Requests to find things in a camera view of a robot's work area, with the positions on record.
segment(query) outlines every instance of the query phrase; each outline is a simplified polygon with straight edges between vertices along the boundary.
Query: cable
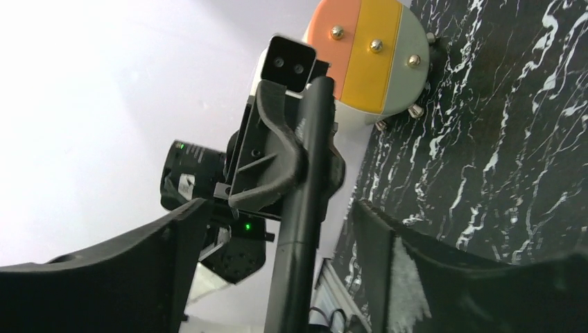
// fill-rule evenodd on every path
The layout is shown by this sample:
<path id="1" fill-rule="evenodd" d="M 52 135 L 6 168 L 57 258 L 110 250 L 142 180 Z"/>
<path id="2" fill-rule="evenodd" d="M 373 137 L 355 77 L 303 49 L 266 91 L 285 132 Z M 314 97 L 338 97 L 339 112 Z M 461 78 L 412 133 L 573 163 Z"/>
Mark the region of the cable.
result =
<path id="1" fill-rule="evenodd" d="M 335 314 L 337 313 L 343 317 L 343 327 L 347 326 L 347 316 L 345 315 L 345 312 L 342 309 L 335 309 L 333 312 L 331 312 L 331 320 L 328 321 L 330 329 L 333 329 L 333 322 L 335 321 Z"/>
<path id="2" fill-rule="evenodd" d="M 329 324 L 329 318 L 327 318 L 327 314 L 324 311 L 322 311 L 321 309 L 319 309 L 317 307 L 311 307 L 310 311 L 316 311 L 316 312 L 318 312 L 325 319 L 325 323 L 327 325 Z"/>

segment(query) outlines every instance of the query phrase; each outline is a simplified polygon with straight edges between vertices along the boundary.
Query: black marble surface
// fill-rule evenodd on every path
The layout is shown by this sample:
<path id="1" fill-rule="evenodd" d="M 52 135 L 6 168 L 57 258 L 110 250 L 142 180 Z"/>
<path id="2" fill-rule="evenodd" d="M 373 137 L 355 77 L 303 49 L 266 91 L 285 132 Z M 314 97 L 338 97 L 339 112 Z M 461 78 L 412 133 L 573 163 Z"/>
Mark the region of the black marble surface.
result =
<path id="1" fill-rule="evenodd" d="M 372 133 L 355 197 L 509 264 L 588 245 L 588 1 L 413 0 L 440 38 L 419 121 Z M 369 319 L 354 235 L 334 268 Z"/>

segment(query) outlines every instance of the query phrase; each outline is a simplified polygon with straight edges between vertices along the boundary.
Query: white ceiling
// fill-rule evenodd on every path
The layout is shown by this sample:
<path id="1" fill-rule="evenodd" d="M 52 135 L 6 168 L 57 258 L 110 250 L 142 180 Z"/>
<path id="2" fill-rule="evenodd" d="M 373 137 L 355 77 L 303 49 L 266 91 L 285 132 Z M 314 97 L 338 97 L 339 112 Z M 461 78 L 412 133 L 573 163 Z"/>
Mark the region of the white ceiling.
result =
<path id="1" fill-rule="evenodd" d="M 259 53 L 273 33 L 302 37 L 317 3 L 0 4 L 0 265 L 46 262 L 165 214 L 158 185 L 171 142 L 224 150 Z M 336 137 L 348 174 L 320 255 L 336 245 L 369 134 Z M 262 324 L 274 254 L 270 244 L 261 272 L 188 312 Z"/>

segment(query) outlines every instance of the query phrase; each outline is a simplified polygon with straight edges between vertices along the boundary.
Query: black handle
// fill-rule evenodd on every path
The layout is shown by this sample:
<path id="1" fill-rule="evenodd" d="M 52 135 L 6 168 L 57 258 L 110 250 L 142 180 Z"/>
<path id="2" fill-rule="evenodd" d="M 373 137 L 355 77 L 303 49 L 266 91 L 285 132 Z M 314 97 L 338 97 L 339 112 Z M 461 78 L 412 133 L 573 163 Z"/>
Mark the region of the black handle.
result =
<path id="1" fill-rule="evenodd" d="M 334 81 L 321 76 L 304 92 L 295 134 L 306 153 L 302 183 L 284 200 L 265 333 L 300 333 L 309 328 L 321 193 L 329 175 L 329 136 L 335 119 Z"/>

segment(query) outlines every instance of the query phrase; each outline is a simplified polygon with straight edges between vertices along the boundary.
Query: label sticker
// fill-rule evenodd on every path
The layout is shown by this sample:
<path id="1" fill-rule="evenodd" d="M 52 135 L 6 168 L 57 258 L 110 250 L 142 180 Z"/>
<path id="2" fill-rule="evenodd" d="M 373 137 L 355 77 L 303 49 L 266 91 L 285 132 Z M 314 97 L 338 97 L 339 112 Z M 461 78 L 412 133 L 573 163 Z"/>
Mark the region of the label sticker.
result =
<path id="1" fill-rule="evenodd" d="M 196 177 L 194 175 L 187 175 L 183 173 L 180 176 L 180 183 L 178 184 L 178 192 L 186 198 L 186 200 L 192 200 L 192 193 L 194 192 L 194 183 Z"/>

